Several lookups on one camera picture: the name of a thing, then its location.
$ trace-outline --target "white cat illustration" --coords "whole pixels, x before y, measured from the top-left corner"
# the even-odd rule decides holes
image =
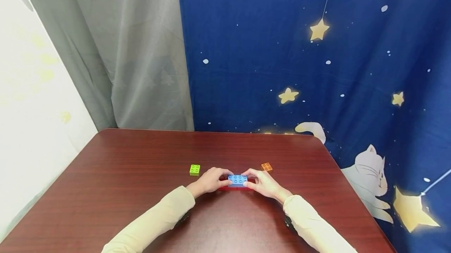
[[[324,134],[324,129],[317,122],[303,122],[294,128],[297,132],[311,132],[314,137],[318,138],[323,144],[326,142],[326,134]]]
[[[377,198],[387,192],[384,164],[385,157],[382,159],[376,153],[374,146],[370,144],[367,150],[357,155],[354,165],[341,171],[371,215],[379,220],[393,223],[392,217],[385,211],[391,208],[390,205]]]

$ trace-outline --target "beige sleeve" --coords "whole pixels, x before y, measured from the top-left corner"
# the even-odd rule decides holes
[[[299,195],[292,195],[283,205],[285,214],[310,246],[321,253],[357,251]]]
[[[194,205],[195,199],[185,187],[176,188],[121,230],[102,253],[141,253],[155,238],[173,229]]]

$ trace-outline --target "gray curtain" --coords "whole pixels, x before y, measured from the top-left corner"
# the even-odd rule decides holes
[[[193,130],[179,0],[31,0],[98,130]]]

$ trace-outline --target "green lego brick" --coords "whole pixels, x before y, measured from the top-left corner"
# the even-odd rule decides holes
[[[199,176],[199,172],[200,172],[200,165],[191,165],[191,168],[189,170],[189,175],[190,176]]]

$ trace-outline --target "cat ear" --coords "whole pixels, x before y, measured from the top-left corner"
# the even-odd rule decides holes
[[[376,147],[374,147],[373,144],[370,144],[367,148],[367,151],[376,153]]]

